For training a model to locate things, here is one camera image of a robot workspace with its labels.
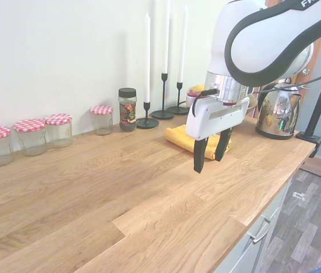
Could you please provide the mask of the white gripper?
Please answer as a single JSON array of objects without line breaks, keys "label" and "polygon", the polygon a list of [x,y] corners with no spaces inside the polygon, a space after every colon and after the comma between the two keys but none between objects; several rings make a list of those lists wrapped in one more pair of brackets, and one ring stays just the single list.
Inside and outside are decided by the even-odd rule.
[{"label": "white gripper", "polygon": [[249,98],[226,106],[221,100],[207,97],[198,100],[195,108],[189,110],[186,121],[186,135],[195,139],[194,170],[201,173],[205,162],[207,137],[220,133],[215,150],[215,160],[221,161],[232,134],[232,127],[242,123],[249,105]]}]

